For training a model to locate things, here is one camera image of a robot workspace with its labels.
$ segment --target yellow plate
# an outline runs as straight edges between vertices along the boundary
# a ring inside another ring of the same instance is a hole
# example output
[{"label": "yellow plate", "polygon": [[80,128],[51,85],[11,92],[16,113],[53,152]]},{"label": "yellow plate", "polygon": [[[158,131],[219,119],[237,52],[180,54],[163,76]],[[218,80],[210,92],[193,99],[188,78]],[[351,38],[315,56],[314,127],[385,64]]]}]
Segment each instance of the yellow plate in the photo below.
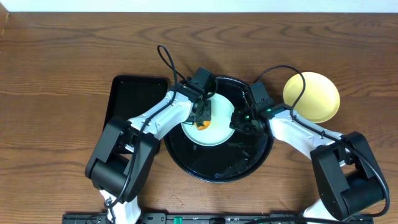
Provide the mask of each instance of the yellow plate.
[{"label": "yellow plate", "polygon": [[[321,123],[332,118],[340,106],[340,95],[336,86],[321,74],[303,72],[305,91],[295,110],[305,119]],[[303,88],[299,74],[290,78],[284,88],[284,101],[292,106]]]}]

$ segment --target black round tray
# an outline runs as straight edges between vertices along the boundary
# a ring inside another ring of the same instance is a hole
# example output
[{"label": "black round tray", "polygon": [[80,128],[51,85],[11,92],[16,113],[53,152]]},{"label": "black round tray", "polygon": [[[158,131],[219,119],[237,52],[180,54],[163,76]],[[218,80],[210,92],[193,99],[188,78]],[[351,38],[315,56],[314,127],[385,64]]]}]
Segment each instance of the black round tray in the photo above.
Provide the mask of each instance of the black round tray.
[{"label": "black round tray", "polygon": [[[244,107],[242,88],[248,84],[229,77],[217,79],[217,93],[229,99],[235,108]],[[235,131],[222,144],[201,146],[191,141],[179,124],[164,137],[164,141],[175,163],[192,176],[210,182],[232,182],[261,166],[271,151],[274,138],[269,130],[253,135]]]}]

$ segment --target robotic arm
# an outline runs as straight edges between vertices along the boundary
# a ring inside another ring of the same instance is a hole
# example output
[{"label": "robotic arm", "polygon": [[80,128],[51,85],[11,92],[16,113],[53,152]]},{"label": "robotic arm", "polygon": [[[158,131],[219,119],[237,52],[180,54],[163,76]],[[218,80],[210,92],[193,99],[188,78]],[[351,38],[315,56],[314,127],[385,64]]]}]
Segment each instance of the robotic arm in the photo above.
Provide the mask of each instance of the robotic arm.
[{"label": "robotic arm", "polygon": [[[215,77],[199,68],[193,79],[178,84],[174,102],[157,113],[144,127],[131,179],[121,201],[108,210],[108,220],[114,220],[117,224],[137,222],[141,214],[137,195],[149,175],[160,140],[181,122],[191,121],[200,125],[211,119],[211,103],[206,97],[210,87],[215,84]],[[384,199],[382,187],[374,173],[361,159],[323,134],[319,135],[293,121],[290,107],[284,104],[275,106],[262,83],[248,86],[243,92],[247,108],[233,113],[230,128],[245,133],[270,129],[276,139],[287,142],[312,160],[321,199],[304,212],[305,217],[345,220]],[[134,152],[137,135],[146,118],[167,105],[173,94],[174,91],[169,91],[160,103],[136,118],[128,121],[113,118],[106,125],[85,171],[105,200],[113,201],[122,192],[132,163],[132,159],[116,151],[124,148]],[[250,120],[244,119],[248,113],[251,115]],[[381,174],[369,144],[361,134],[354,132],[342,135],[325,130],[302,117],[300,120],[320,133],[327,133],[361,151]],[[356,169],[344,175],[340,167],[345,164],[355,164]]]}]

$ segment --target white backdrop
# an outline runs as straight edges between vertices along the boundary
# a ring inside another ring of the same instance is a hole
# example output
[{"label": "white backdrop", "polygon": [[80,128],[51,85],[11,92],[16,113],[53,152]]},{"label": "white backdrop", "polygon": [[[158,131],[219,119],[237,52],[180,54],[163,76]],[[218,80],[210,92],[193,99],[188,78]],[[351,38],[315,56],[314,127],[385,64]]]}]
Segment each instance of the white backdrop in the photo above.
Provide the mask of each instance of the white backdrop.
[{"label": "white backdrop", "polygon": [[398,0],[0,0],[10,12],[398,12]]}]

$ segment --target wooden table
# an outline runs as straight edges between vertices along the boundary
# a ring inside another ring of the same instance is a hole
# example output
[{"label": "wooden table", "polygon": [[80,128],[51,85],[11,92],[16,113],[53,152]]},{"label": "wooden table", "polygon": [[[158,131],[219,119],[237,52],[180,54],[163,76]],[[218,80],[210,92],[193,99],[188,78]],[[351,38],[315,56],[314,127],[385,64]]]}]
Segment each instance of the wooden table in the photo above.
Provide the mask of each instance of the wooden table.
[{"label": "wooden table", "polygon": [[[326,75],[340,91],[322,126],[363,133],[389,183],[398,219],[398,19],[396,14],[12,13],[0,42],[0,222],[60,223],[99,212],[84,176],[103,127],[111,81],[131,73],[168,77],[165,44],[185,76],[198,67],[252,82],[274,65]],[[290,70],[262,80],[281,101]],[[302,211],[318,198],[310,161],[276,141],[245,179],[212,184],[182,171],[162,145],[144,210],[180,213]],[[370,208],[377,212],[383,203]]]}]

